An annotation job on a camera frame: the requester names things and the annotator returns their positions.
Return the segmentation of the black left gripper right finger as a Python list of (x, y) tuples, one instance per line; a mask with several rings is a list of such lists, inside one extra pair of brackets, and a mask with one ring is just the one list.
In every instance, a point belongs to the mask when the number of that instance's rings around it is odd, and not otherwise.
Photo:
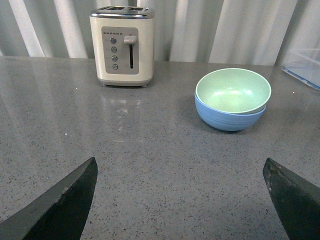
[(267, 158), (262, 171), (277, 215), (291, 240), (320, 238), (320, 188)]

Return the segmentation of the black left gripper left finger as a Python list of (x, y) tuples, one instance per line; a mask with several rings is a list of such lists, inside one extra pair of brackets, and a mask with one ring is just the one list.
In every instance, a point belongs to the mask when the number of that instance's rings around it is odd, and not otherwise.
[(79, 240), (98, 176), (91, 157), (26, 207), (0, 224), (2, 240)]

